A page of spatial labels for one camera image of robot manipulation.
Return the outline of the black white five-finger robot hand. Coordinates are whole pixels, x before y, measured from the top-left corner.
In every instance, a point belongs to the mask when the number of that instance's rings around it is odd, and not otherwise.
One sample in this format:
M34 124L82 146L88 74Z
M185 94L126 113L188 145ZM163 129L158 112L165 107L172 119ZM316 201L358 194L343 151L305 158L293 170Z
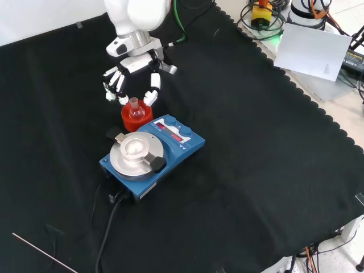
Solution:
M158 38L152 37L148 44L140 48L135 48L130 38L116 38L106 49L108 53L116 58L128 54L126 58L117 62L114 67L103 74L105 97L108 101L118 100L121 105L126 105L129 97L122 90L126 75L149 68L151 69L150 90L146 91L143 102L147 106L152 106L157 100L161 89L159 71L162 70L172 75L177 72L176 66L163 61L163 47Z

